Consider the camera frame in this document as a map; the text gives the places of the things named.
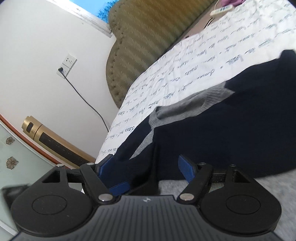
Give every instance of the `wooden trim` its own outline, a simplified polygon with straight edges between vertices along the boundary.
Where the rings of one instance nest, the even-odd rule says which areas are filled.
[[[16,128],[14,128],[2,115],[0,115],[0,120],[14,133],[16,134],[20,139],[22,139],[27,145],[29,145],[31,148],[33,148],[35,151],[37,151],[39,154],[44,156],[46,159],[50,160],[54,164],[60,164],[59,161],[54,159],[52,156],[41,150],[39,147],[34,145],[32,142],[30,142],[27,138],[25,138]]]

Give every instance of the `black cable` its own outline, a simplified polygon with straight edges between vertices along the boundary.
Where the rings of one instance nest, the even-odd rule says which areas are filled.
[[[205,27],[204,27],[204,29],[206,28],[206,27],[208,27],[209,25],[210,25],[210,23],[213,21],[214,19],[213,18],[210,18],[210,20],[207,22],[207,24],[205,25]]]
[[[107,129],[107,132],[109,132],[109,130],[108,130],[108,127],[107,127],[107,125],[106,125],[106,123],[105,123],[105,121],[104,121],[104,119],[103,119],[103,117],[100,115],[100,113],[99,112],[97,112],[96,110],[95,110],[95,108],[93,108],[82,96],[81,96],[81,94],[79,94],[78,93],[78,91],[75,89],[75,87],[70,83],[70,81],[66,78],[66,76],[63,74],[63,68],[61,67],[61,68],[59,68],[58,69],[59,70],[59,72],[64,76],[64,78],[68,81],[68,83],[73,87],[73,89],[76,91],[76,93],[84,100],[84,102],[85,103],[87,103],[88,105],[89,105],[89,107],[90,108],[92,108],[100,117],[101,117],[101,119],[102,119],[102,121],[104,122],[104,125],[105,125],[105,127],[106,127],[106,129]]]

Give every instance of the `white wall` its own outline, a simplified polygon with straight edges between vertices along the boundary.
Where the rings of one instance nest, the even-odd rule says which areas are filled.
[[[0,114],[18,131],[32,115],[97,157],[107,131],[100,117],[56,74],[70,53],[77,62],[68,80],[111,126],[118,108],[106,83],[115,42],[46,0],[0,4]]]

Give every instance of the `window ledge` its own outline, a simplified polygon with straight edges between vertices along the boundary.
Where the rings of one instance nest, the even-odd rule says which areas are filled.
[[[97,16],[92,15],[90,12],[86,11],[85,9],[79,7],[75,3],[72,3],[69,0],[47,0],[60,8],[66,10],[69,13],[77,16],[81,20],[85,21],[86,23],[90,24],[97,30],[101,31],[109,38],[111,38],[111,29],[109,24],[105,23],[103,20],[99,19]]]

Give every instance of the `bed sheet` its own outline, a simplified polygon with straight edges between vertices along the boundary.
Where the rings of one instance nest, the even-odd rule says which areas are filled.
[[[229,80],[285,49],[296,49],[296,9],[287,0],[245,1],[179,42],[133,83],[96,162],[114,154],[155,107]]]

